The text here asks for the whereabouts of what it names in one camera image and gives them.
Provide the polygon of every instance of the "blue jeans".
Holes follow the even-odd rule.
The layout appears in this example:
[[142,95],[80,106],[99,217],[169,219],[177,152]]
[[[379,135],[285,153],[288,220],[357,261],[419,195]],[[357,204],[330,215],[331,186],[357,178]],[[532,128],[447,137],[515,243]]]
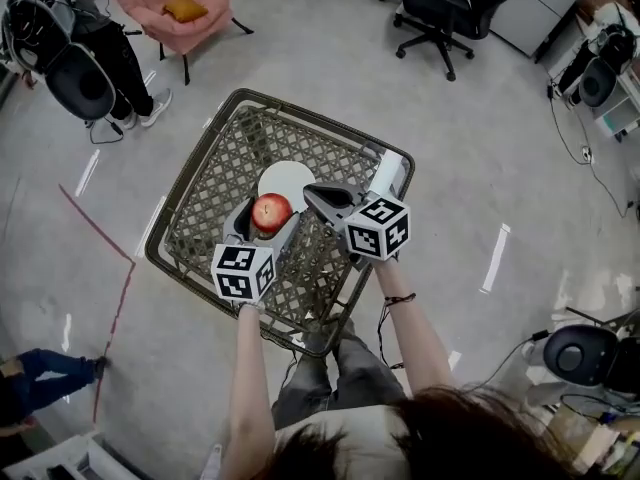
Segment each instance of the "blue jeans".
[[[95,361],[84,357],[69,357],[52,350],[34,348],[20,354],[18,359],[24,373],[7,377],[7,381],[22,406],[22,414],[17,415],[19,420],[95,380]],[[37,380],[45,372],[64,376]]]
[[302,356],[271,408],[276,430],[321,411],[389,405],[406,398],[393,372],[355,334],[343,331],[333,356],[340,374],[335,391],[325,360]]

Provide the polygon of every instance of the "gray pants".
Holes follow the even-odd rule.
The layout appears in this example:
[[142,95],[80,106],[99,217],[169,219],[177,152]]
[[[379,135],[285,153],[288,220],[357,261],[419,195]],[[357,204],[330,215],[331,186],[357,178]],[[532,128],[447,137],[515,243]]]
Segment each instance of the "gray pants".
[[335,391],[331,389],[324,359],[300,359],[293,377],[271,408],[276,430],[320,411],[388,405],[406,398],[393,372],[357,336],[343,333],[333,356],[340,373]]

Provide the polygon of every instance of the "gray floor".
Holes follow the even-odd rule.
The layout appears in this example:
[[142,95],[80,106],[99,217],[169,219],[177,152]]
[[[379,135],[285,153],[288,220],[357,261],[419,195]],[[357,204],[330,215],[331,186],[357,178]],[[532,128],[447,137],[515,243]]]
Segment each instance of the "gray floor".
[[[545,97],[545,70],[490,35],[476,58],[453,52],[449,83],[436,48],[394,51],[414,37],[391,25],[395,6],[376,0],[233,0],[231,26],[182,63],[160,63],[157,44],[132,43],[151,90],[174,103],[149,130],[100,146],[99,163],[77,198],[128,253],[171,187],[202,126],[231,91],[249,87],[361,129],[410,152],[417,172],[407,201],[414,239],[402,264],[447,348],[462,354],[460,383],[481,380],[515,343],[545,327],[554,307],[572,304],[616,315],[633,303],[638,224],[624,220],[592,178],[572,163]],[[110,11],[124,23],[115,2]],[[569,146],[584,142],[562,104]],[[38,86],[17,87],[0,112],[0,352],[61,350],[70,318],[70,354],[98,354],[108,338],[128,265],[63,198],[96,147],[82,124]],[[619,146],[589,126],[595,169],[621,204],[635,197]],[[493,289],[482,287],[501,226],[511,232]],[[354,312],[376,350],[381,295],[371,280]],[[223,427],[235,321],[139,260],[118,323],[98,428],[150,475],[193,478]],[[399,359],[390,328],[387,356]],[[272,398],[290,354],[265,343]],[[93,389],[42,411],[57,439],[92,427]]]

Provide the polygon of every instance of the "pants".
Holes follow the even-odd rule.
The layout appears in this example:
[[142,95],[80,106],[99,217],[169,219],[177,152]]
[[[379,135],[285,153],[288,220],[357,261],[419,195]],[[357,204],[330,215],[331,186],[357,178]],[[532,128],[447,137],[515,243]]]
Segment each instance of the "pants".
[[[558,82],[558,89],[561,93],[564,93],[569,87],[571,87],[579,76],[582,76],[584,70],[587,69],[587,65],[594,57],[597,57],[597,55],[589,50],[588,42],[585,41],[582,43],[576,58],[573,59],[571,64],[569,64],[569,67],[567,67],[560,78],[560,82]],[[571,95],[571,102],[577,105],[581,101],[580,93],[576,87],[576,90],[573,91],[573,94]]]
[[[7,381],[22,406],[20,420],[95,380],[95,361],[84,357],[78,359],[52,350],[34,348],[20,354],[18,359],[24,373],[7,377]],[[64,376],[37,380],[44,372],[61,373]]]
[[140,116],[151,114],[153,98],[147,92],[136,54],[120,25],[112,21],[95,32],[77,35],[74,41],[93,52],[96,62],[111,79],[116,89],[116,102],[111,110],[114,119],[126,118],[132,109]]
[[325,360],[303,356],[271,408],[276,430],[321,411],[388,405],[406,398],[393,372],[357,336],[343,333],[333,355],[340,374],[336,391],[332,392]]

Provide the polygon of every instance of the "white box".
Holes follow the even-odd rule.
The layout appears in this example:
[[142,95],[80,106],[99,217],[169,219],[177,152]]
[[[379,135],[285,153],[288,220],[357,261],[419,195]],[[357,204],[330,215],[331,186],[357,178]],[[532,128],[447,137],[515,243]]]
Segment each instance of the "white box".
[[411,239],[409,207],[386,195],[357,208],[345,220],[349,252],[381,261]]
[[211,262],[211,276],[220,298],[258,302],[276,278],[273,249],[218,244]]

